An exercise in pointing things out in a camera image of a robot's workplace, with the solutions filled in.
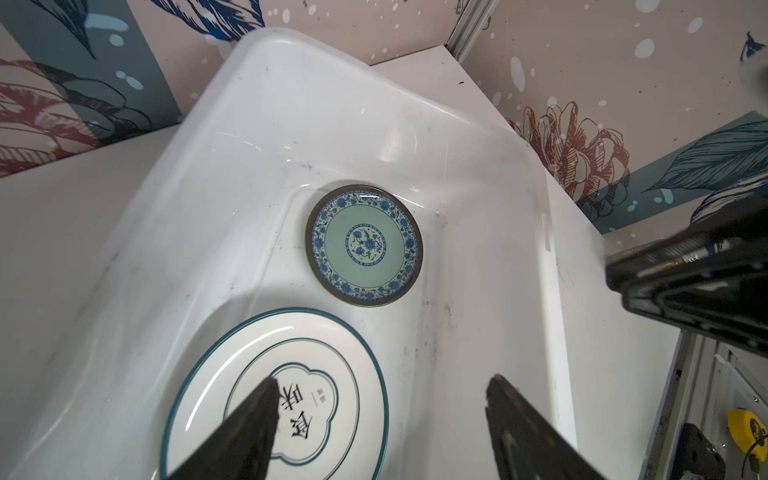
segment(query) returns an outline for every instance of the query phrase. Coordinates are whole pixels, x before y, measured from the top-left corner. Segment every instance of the blue leaf illustration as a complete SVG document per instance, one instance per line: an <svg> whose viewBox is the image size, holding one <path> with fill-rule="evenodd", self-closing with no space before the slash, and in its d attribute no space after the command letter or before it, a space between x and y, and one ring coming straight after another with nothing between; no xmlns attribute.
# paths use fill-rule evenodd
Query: blue leaf illustration
<svg viewBox="0 0 768 480"><path fill-rule="evenodd" d="M768 167L768 121L756 121L700 138L675 157L657 188L722 190Z"/></svg>
<svg viewBox="0 0 768 480"><path fill-rule="evenodd" d="M70 33L96 58L85 34L85 18L88 17L88 0L29 0L59 20Z"/></svg>
<svg viewBox="0 0 768 480"><path fill-rule="evenodd" d="M200 33L219 40L237 41L256 27L263 27L259 0L250 0L250 8L231 0L152 0L166 12L176 15Z"/></svg>
<svg viewBox="0 0 768 480"><path fill-rule="evenodd" d="M750 35L749 32L746 33L746 41L744 42L744 46L741 49L741 56L739 57L740 61L746 60L746 58L751 57L752 55L756 54L758 51L763 50L765 45L762 43L757 43L754 38L752 38L752 35Z"/></svg>
<svg viewBox="0 0 768 480"><path fill-rule="evenodd" d="M737 200L766 194L768 194L768 170L745 178L732 187L724 188L711 194L701 202L701 205L690 216L690 222L701 222L727 204Z"/></svg>

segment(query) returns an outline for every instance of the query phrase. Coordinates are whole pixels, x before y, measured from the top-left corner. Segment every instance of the wallpaper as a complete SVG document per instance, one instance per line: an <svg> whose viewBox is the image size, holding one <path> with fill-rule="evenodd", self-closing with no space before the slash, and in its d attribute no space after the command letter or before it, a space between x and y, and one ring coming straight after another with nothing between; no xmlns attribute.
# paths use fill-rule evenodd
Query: wallpaper
<svg viewBox="0 0 768 480"><path fill-rule="evenodd" d="M463 67L609 253L768 190L768 118L740 65L764 0L507 0Z"/></svg>
<svg viewBox="0 0 768 480"><path fill-rule="evenodd" d="M235 42L255 28L292 28L374 64L445 44L464 7L462 0L5 2L0 177L181 122Z"/></svg>

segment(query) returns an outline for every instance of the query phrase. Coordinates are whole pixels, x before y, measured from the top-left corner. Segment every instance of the light blue spot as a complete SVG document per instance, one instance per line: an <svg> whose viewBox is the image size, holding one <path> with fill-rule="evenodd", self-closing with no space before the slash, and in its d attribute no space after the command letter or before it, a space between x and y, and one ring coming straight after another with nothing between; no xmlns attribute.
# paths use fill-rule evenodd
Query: light blue spot
<svg viewBox="0 0 768 480"><path fill-rule="evenodd" d="M662 188L661 194L664 195L664 201L668 204L671 204L674 202L674 197L672 196L672 190L669 190L668 188Z"/></svg>
<svg viewBox="0 0 768 480"><path fill-rule="evenodd" d="M144 86L141 84L141 82L133 77L128 77L125 79L125 81L128 82L128 84L136 90L144 90Z"/></svg>
<svg viewBox="0 0 768 480"><path fill-rule="evenodd" d="M126 31L128 24L112 15L89 13L85 18L86 28L103 28L104 30Z"/></svg>
<svg viewBox="0 0 768 480"><path fill-rule="evenodd" d="M116 33L113 33L109 36L109 42L115 47L122 47L125 45L125 40L123 40L123 38Z"/></svg>

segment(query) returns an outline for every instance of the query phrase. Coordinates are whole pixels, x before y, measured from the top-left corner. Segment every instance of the plate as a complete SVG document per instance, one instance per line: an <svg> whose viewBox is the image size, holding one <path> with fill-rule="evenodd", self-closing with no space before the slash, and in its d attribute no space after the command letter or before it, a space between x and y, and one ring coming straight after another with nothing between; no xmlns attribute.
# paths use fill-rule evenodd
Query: plate
<svg viewBox="0 0 768 480"><path fill-rule="evenodd" d="M291 308L247 320L198 361L168 417L163 478L267 376L280 387L280 420L267 478L379 475L389 410L375 356L341 319Z"/></svg>
<svg viewBox="0 0 768 480"><path fill-rule="evenodd" d="M422 268L422 236L408 209L369 185L333 190L306 224L306 254L323 286L360 306L394 302Z"/></svg>

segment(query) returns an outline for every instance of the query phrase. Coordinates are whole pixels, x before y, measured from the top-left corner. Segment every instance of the white tabletop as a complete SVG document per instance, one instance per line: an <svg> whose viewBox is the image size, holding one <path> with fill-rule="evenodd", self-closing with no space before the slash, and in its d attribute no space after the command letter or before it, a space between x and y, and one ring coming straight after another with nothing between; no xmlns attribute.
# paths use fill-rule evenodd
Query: white tabletop
<svg viewBox="0 0 768 480"><path fill-rule="evenodd" d="M373 67L402 86L511 130L443 47ZM56 358L45 354L98 278L90 269L128 202L177 127L0 180L0 465L34 408L28 386ZM558 282L580 453L607 478L637 478L678 330L631 315L605 286L604 243L547 175ZM562 355L562 346L551 346Z"/></svg>

